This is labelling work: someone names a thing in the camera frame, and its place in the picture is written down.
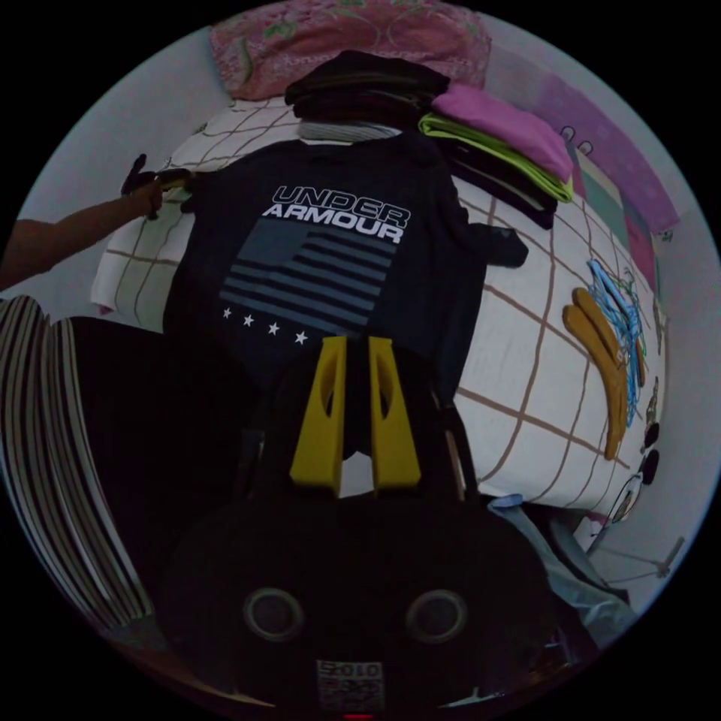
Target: pink blanket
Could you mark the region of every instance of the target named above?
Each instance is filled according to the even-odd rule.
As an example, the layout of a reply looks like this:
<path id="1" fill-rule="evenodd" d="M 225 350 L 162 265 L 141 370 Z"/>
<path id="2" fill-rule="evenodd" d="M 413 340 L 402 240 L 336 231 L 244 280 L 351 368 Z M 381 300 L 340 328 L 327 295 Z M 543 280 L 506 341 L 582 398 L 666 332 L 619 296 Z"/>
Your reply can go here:
<path id="1" fill-rule="evenodd" d="M 451 83 L 433 101 L 433 109 L 470 128 L 500 138 L 562 182 L 571 177 L 573 163 L 566 144 L 544 120 L 492 98 L 485 91 Z"/>

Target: floral pillowcase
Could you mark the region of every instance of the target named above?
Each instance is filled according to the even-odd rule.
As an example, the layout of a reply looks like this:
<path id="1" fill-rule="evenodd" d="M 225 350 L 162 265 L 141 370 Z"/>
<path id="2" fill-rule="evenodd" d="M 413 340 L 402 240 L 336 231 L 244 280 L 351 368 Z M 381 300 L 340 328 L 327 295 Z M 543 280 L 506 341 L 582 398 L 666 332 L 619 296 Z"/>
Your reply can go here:
<path id="1" fill-rule="evenodd" d="M 230 96 L 264 100 L 351 48 L 482 88 L 491 41 L 477 13 L 436 0 L 287 0 L 214 25 L 210 46 Z"/>

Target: pink cloth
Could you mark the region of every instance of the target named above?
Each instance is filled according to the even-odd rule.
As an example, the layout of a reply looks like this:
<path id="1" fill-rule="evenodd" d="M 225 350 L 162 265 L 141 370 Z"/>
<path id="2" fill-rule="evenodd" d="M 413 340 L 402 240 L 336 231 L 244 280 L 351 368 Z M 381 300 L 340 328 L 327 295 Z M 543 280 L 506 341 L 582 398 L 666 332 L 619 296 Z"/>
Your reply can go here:
<path id="1" fill-rule="evenodd" d="M 545 120 L 462 83 L 451 83 L 448 91 L 433 101 L 433 109 L 505 141 L 563 183 L 569 181 L 573 161 L 561 136 Z"/>
<path id="2" fill-rule="evenodd" d="M 417 62 L 483 87 L 491 40 L 481 17 L 438 0 L 287 0 L 210 29 L 213 59 L 232 98 L 265 100 L 341 50 Z"/>

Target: striped fabric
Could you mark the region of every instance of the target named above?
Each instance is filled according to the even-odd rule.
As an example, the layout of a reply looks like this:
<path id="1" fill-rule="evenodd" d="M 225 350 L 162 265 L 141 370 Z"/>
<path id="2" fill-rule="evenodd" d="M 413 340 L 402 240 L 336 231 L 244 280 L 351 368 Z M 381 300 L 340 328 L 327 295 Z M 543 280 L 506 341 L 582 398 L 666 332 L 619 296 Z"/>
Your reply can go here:
<path id="1" fill-rule="evenodd" d="M 220 298 L 324 333 L 355 337 L 376 307 L 398 247 L 358 239 L 326 225 L 260 218 Z"/>
<path id="2" fill-rule="evenodd" d="M 100 633 L 152 613 L 117 535 L 88 446 L 70 321 L 0 301 L 0 475 L 63 596 Z"/>
<path id="3" fill-rule="evenodd" d="M 358 143 L 362 140 L 380 140 L 400 135 L 400 130 L 376 122 L 313 122 L 301 120 L 298 135 L 305 140 Z"/>

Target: green folded clothing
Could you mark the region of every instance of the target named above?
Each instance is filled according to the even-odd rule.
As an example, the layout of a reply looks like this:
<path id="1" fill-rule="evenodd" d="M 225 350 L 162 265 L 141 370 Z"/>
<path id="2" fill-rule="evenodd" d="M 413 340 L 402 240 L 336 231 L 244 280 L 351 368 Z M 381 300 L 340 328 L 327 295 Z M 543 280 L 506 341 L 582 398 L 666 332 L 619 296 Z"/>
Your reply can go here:
<path id="1" fill-rule="evenodd" d="M 418 129 L 429 137 L 447 137 L 452 140 L 460 140 L 468 143 L 474 148 L 483 150 L 484 152 L 495 155 L 497 158 L 513 165 L 521 173 L 528 176 L 543 192 L 548 193 L 552 198 L 561 203 L 570 203 L 573 199 L 573 178 L 569 178 L 567 183 L 562 183 L 559 178 L 538 167 L 533 161 L 530 161 L 525 155 L 521 155 L 517 150 L 511 148 L 503 140 L 497 137 L 486 135 L 479 130 L 469 128 L 467 125 L 461 125 L 459 122 L 428 113 L 421 118 L 418 123 Z"/>

